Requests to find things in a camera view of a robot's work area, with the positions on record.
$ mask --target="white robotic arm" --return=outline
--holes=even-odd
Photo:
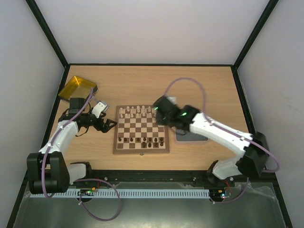
[[[215,183],[217,180],[224,180],[227,177],[241,174],[253,178],[258,178],[261,175],[268,154],[254,144],[257,143],[268,149],[263,134],[252,135],[235,130],[211,119],[200,110],[189,105],[180,109],[166,96],[160,97],[153,105],[157,110],[157,124],[206,136],[236,154],[234,158],[212,163],[207,171],[207,175],[211,174],[210,182]]]

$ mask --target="white cable tray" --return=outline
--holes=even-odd
[[[148,189],[118,189],[122,199],[209,199],[209,190],[148,190]],[[65,193],[56,193],[53,198],[75,198],[80,189],[68,189]],[[113,189],[99,189],[83,198],[117,198]],[[43,194],[31,195],[31,198],[44,198]]]

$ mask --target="chess square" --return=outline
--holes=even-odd
[[[118,149],[123,149],[124,148],[124,144],[123,143],[118,143],[117,144],[117,148]]]
[[[140,149],[142,147],[141,143],[135,143],[135,149]]]
[[[163,138],[165,138],[165,132],[158,132],[158,137],[163,137]]]
[[[130,141],[129,141],[129,137],[124,137],[124,139],[123,139],[123,143],[125,144],[125,143],[129,143]]]

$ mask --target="robotic arm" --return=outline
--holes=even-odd
[[[67,167],[63,159],[67,148],[81,127],[88,129],[89,126],[93,126],[96,130],[106,133],[116,126],[117,123],[109,119],[104,123],[103,118],[106,116],[105,111],[108,105],[100,101],[88,113],[81,113],[77,118],[63,127],[79,112],[84,104],[84,98],[71,98],[69,109],[62,113],[57,129],[48,143],[40,149],[39,153],[31,153],[28,156],[28,181],[32,194],[43,192],[41,180],[42,159],[50,145],[52,146],[47,156],[47,164],[50,165],[50,169],[45,170],[45,186],[48,193],[66,192],[69,184],[73,184],[75,180],[84,178],[91,171],[91,166],[88,162],[76,162]]]
[[[216,184],[219,180],[240,174],[250,178],[260,177],[268,154],[249,141],[254,141],[268,149],[266,137],[262,133],[252,135],[235,130],[189,105],[180,109],[166,96],[160,97],[153,105],[157,109],[157,124],[204,135],[228,147],[236,154],[234,158],[212,163],[207,171],[211,183]]]

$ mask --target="black cable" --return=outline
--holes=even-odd
[[[87,131],[89,130],[89,127],[86,128],[86,131],[84,133],[82,133],[81,135],[84,135],[85,133],[87,133]]]

